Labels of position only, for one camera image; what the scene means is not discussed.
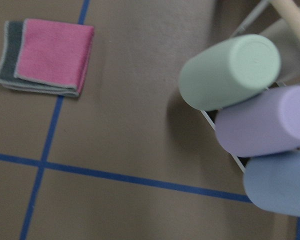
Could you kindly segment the pale green cup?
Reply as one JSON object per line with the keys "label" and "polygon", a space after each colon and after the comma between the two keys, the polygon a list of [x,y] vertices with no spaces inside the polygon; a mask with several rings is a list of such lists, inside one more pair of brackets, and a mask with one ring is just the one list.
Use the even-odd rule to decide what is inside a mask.
{"label": "pale green cup", "polygon": [[276,45],[258,34],[224,40],[189,59],[179,75],[184,101],[213,111],[245,101],[272,85],[281,70]]}

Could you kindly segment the pink folded cloth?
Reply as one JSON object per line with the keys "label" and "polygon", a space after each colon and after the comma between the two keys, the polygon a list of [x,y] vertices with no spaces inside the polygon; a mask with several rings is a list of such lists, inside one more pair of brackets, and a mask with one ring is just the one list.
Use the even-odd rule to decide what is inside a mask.
{"label": "pink folded cloth", "polygon": [[27,18],[14,77],[81,93],[94,30],[90,25]]}

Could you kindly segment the lilac cup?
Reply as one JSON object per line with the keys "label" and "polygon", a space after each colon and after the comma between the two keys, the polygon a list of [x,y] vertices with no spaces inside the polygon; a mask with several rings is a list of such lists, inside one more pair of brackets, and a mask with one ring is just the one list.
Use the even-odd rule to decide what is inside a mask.
{"label": "lilac cup", "polygon": [[300,147],[300,85],[272,88],[220,110],[215,135],[224,150],[243,158]]}

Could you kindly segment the pale blue cup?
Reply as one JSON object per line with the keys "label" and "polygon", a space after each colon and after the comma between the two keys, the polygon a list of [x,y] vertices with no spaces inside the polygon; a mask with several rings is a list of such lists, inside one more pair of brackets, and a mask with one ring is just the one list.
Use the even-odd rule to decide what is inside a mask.
{"label": "pale blue cup", "polygon": [[251,158],[243,186],[258,208],[300,217],[300,150]]}

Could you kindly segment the grey folded cloth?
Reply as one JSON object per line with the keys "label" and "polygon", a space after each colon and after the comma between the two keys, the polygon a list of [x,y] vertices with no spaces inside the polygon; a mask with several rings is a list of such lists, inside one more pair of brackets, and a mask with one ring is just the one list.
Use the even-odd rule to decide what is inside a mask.
{"label": "grey folded cloth", "polygon": [[7,21],[5,23],[4,44],[0,60],[0,85],[17,91],[79,97],[81,92],[78,93],[73,88],[50,86],[14,76],[22,44],[24,21]]}

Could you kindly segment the beige cup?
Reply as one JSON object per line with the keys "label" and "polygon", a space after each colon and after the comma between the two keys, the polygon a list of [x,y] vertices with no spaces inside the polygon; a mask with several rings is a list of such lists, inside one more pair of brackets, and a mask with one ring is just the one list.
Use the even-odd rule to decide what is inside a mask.
{"label": "beige cup", "polygon": [[271,40],[281,57],[278,82],[300,76],[300,7],[293,0],[271,0],[281,19],[267,27],[260,35]]}

